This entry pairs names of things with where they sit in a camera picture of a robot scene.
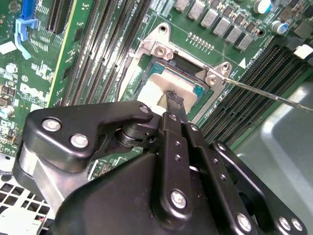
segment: blue plastic clip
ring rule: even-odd
[[[15,33],[14,33],[15,46],[17,47],[18,50],[22,52],[22,55],[25,58],[25,60],[31,58],[29,52],[22,46],[22,42],[27,41],[27,27],[34,29],[37,28],[37,25],[38,19],[36,18],[29,20],[23,19],[15,20]]]

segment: surface mount component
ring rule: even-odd
[[[189,0],[178,0],[175,4],[175,8],[178,11],[184,11],[188,5],[189,5]]]
[[[196,0],[193,6],[191,7],[188,13],[188,16],[194,20],[198,20],[204,8],[205,8],[205,4],[200,0]]]
[[[219,14],[216,11],[209,9],[207,11],[205,17],[201,21],[201,25],[206,27],[206,28],[210,28],[213,25],[213,23],[215,22],[218,15]]]

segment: pcie slot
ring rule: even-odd
[[[48,31],[51,31],[55,34],[60,34],[63,32],[70,6],[71,0],[52,1],[47,25]]]

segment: ram slot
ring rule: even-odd
[[[102,95],[100,97],[100,101],[101,102],[106,102],[110,91],[114,85],[114,82],[116,81],[116,78],[118,76],[118,66],[122,64],[123,60],[126,58],[128,51],[131,48],[131,45],[135,39],[135,36],[141,26],[141,22],[143,21],[144,16],[147,14],[150,4],[151,4],[152,0],[148,0],[146,2],[142,1],[142,5],[140,6],[140,10],[139,10],[139,14],[137,14],[134,23],[133,23],[133,27],[130,29],[129,31],[129,36],[128,36],[128,40],[125,43],[125,45],[123,46],[119,56],[117,57],[114,65],[112,66],[112,70],[110,71],[109,75],[108,75],[108,79],[106,80],[106,85],[105,88],[102,92]]]
[[[113,15],[115,14],[118,1],[112,1],[109,7],[109,12],[105,15],[105,20],[99,30],[96,37],[94,46],[92,47],[92,53],[88,57],[88,62],[86,63],[83,72],[80,74],[80,82],[78,83],[75,96],[73,98],[72,104],[84,104],[86,99],[82,99],[83,94],[90,88],[89,84],[93,83],[93,80],[101,77],[97,77],[97,71],[101,64],[104,63],[104,55],[106,51],[111,47],[111,44],[115,40],[115,34],[120,28],[120,24],[124,20],[124,16],[127,12],[126,4],[121,5],[121,9],[117,13],[117,21],[113,21]]]
[[[61,106],[68,106],[71,103],[71,97],[76,91],[75,83],[77,82],[77,79],[80,79],[79,74],[81,73],[81,69],[83,69],[86,65],[86,61],[92,48],[92,43],[94,42],[96,33],[101,25],[101,22],[103,21],[104,15],[107,12],[108,2],[109,1],[105,1],[105,3],[103,3],[103,1],[97,0],[92,6],[89,23],[80,45],[80,53],[75,62],[74,68],[72,69]]]

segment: green circuit board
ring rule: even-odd
[[[295,35],[291,31],[298,27],[299,22],[312,25],[312,18],[303,16],[303,12],[312,5],[311,0],[296,1],[293,7],[290,7],[290,0],[276,0],[265,14],[254,12],[254,0],[218,0],[215,6],[213,4],[216,0],[189,0],[185,1],[189,4],[184,10],[177,9],[177,0],[68,0],[65,1],[69,7],[66,24],[62,32],[55,33],[47,30],[54,1],[36,1],[35,18],[38,19],[38,26],[34,29],[27,28],[28,40],[22,42],[22,46],[31,54],[30,59],[26,60],[21,51],[14,47],[4,54],[0,51],[0,85],[15,90],[14,95],[4,94],[3,91],[1,94],[1,97],[9,98],[10,105],[14,108],[14,114],[1,119],[0,123],[0,152],[5,154],[16,154],[16,139],[22,133],[27,114],[33,110],[114,101],[127,55],[136,54],[140,43],[160,24],[169,25],[170,43],[197,61],[211,68],[229,62],[232,65],[229,77],[235,80],[243,77],[276,36],[272,30],[274,21],[284,17],[282,22],[288,30],[282,37],[286,38]],[[145,8],[148,2],[151,2],[150,7]],[[197,14],[197,11],[193,12],[193,7],[198,3],[203,9],[199,17],[194,19],[191,12]],[[15,20],[20,17],[22,0],[4,0],[2,5],[0,46],[15,42]],[[288,16],[288,12],[282,15],[286,8],[292,8]],[[225,13],[226,9],[230,9],[229,14]],[[202,21],[209,10],[215,12],[216,20],[225,21],[226,26],[219,25],[216,21],[211,28],[204,27]],[[243,18],[237,24],[239,16]],[[227,41],[226,36],[221,35],[222,27],[229,30],[237,27],[242,35],[251,39],[250,44],[241,47],[238,43]],[[148,67],[155,63],[154,60],[155,57],[148,54],[140,58],[128,79],[121,100],[137,98],[148,79],[144,74],[148,73]],[[301,73],[292,82],[293,86],[289,84],[282,96],[290,94],[311,74],[311,69]],[[214,93],[208,85],[201,86],[203,90],[188,113],[190,120],[193,120]],[[227,96],[231,90],[232,86],[226,85],[222,95]],[[223,99],[218,97],[197,120],[197,125],[205,126],[214,113],[212,108],[218,107],[222,102]],[[253,128],[247,129],[237,139],[242,141],[247,133],[274,110],[275,105],[254,121],[256,124]],[[119,162],[133,157],[133,153],[134,151]],[[112,168],[116,165],[113,161],[118,158],[122,156],[110,156],[104,162],[100,160],[100,164],[110,164]]]

